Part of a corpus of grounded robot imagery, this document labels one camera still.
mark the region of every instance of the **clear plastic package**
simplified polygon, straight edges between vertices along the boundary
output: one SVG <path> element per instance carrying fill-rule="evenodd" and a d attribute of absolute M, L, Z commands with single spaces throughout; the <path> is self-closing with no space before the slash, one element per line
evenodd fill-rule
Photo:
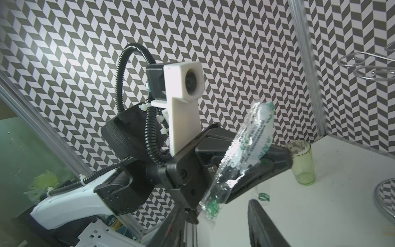
<path fill-rule="evenodd" d="M 220 205 L 226 202 L 237 181 L 269 150 L 273 140 L 273 114 L 271 102 L 251 105 L 200 202 L 207 218 L 217 217 Z"/>

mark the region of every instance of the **geometric patterned backdrop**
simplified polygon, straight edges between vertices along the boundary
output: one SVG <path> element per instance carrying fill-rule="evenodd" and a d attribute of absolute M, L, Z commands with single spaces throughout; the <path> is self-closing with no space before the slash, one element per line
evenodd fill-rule
<path fill-rule="evenodd" d="M 395 154 L 395 81 L 357 78 L 337 65 L 353 52 L 380 53 L 395 41 L 395 1 L 305 1 L 329 131 Z M 395 66 L 373 57 L 365 65 Z"/>
<path fill-rule="evenodd" d="M 128 43 L 157 62 L 200 61 L 203 127 L 236 131 L 254 100 L 275 105 L 273 142 L 314 141 L 314 116 L 286 0 L 7 0 L 0 69 L 93 170 L 117 158 L 100 127 L 115 116 L 116 64 Z M 126 107 L 144 101 L 146 63 L 130 58 Z M 158 189 L 135 216 L 145 227 L 172 208 Z"/>

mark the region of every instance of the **plastic cup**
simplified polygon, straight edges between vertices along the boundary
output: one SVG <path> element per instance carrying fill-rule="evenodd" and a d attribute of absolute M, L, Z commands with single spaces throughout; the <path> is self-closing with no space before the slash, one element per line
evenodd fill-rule
<path fill-rule="evenodd" d="M 296 140 L 285 145 L 292 155 L 292 171 L 296 181 L 301 185 L 314 183 L 314 163 L 310 143 Z"/>

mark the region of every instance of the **plastic bag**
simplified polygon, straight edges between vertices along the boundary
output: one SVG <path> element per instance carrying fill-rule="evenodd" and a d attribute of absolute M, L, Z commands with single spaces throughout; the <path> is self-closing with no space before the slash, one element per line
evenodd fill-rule
<path fill-rule="evenodd" d="M 29 185 L 30 191 L 23 194 L 27 195 L 34 204 L 38 204 L 40 196 L 47 193 L 48 187 L 56 188 L 58 185 L 58 177 L 53 172 L 46 170 L 43 174 L 34 178 L 34 181 Z"/>
<path fill-rule="evenodd" d="M 217 217 L 220 204 L 226 202 L 237 181 L 269 150 L 273 140 L 273 114 L 271 102 L 251 105 L 221 160 L 213 183 L 200 202 L 207 218 L 214 220 Z"/>

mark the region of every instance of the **camera lens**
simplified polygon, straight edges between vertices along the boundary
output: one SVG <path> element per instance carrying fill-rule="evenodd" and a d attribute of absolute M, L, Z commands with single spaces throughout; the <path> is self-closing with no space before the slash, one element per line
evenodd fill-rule
<path fill-rule="evenodd" d="M 196 90 L 198 82 L 196 81 L 196 76 L 192 71 L 188 71 L 185 76 L 185 87 L 189 94 L 193 94 Z"/>

